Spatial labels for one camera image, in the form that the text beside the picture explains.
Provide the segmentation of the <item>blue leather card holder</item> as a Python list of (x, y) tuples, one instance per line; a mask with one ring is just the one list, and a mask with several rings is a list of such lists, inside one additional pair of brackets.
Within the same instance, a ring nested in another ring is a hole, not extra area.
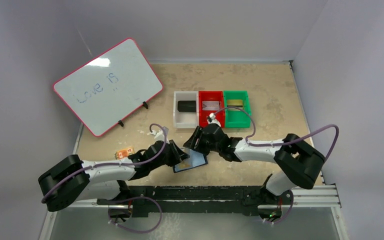
[(204, 166), (208, 164), (208, 159), (202, 153), (190, 150), (188, 148), (182, 148), (182, 150), (190, 155), (190, 158), (184, 160), (191, 164), (191, 167), (186, 169), (179, 169), (178, 164), (172, 167), (174, 173), (180, 173), (187, 170), (191, 170), (200, 166)]

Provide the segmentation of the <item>green plastic bin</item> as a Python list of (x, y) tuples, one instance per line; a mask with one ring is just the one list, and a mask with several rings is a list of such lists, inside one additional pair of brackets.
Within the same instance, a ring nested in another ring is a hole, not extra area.
[[(227, 107), (228, 99), (243, 100), (243, 108), (240, 108), (252, 115), (251, 104), (247, 91), (223, 91), (224, 104)], [(249, 128), (251, 124), (250, 118), (240, 110), (228, 108), (225, 110), (225, 128)]]

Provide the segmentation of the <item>red plastic bin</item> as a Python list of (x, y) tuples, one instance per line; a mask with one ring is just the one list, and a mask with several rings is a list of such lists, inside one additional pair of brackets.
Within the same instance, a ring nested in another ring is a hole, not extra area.
[(225, 107), (224, 93), (222, 91), (199, 91), (198, 92), (198, 110), (199, 110), (199, 126), (205, 127), (208, 125), (207, 116), (217, 111), (203, 111), (202, 101), (219, 101), (220, 109)]

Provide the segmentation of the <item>white plastic bin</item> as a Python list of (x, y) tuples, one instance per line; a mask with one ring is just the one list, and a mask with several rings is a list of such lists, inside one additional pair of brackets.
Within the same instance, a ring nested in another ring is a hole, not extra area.
[[(173, 92), (173, 126), (176, 129), (194, 129), (199, 125), (199, 100), (198, 91), (174, 91)], [(192, 101), (192, 110), (180, 111), (180, 101)]]

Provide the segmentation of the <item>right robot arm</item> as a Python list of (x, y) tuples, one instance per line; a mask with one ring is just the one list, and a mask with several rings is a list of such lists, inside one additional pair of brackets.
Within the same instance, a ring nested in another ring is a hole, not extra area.
[(268, 204), (292, 188), (312, 189), (326, 162), (322, 153), (294, 133), (274, 141), (247, 141), (244, 137), (228, 136), (215, 123), (197, 126), (183, 146), (205, 156), (216, 152), (229, 162), (277, 164), (280, 171), (269, 176), (260, 191), (262, 200)]

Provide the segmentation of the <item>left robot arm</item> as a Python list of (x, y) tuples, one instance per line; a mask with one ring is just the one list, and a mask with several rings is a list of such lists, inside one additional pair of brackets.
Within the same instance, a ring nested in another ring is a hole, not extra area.
[(41, 202), (50, 212), (88, 199), (107, 199), (122, 205), (129, 199), (124, 182), (147, 177), (164, 165), (174, 167), (189, 157), (173, 140), (158, 140), (119, 160), (87, 161), (72, 154), (38, 178), (43, 193)]

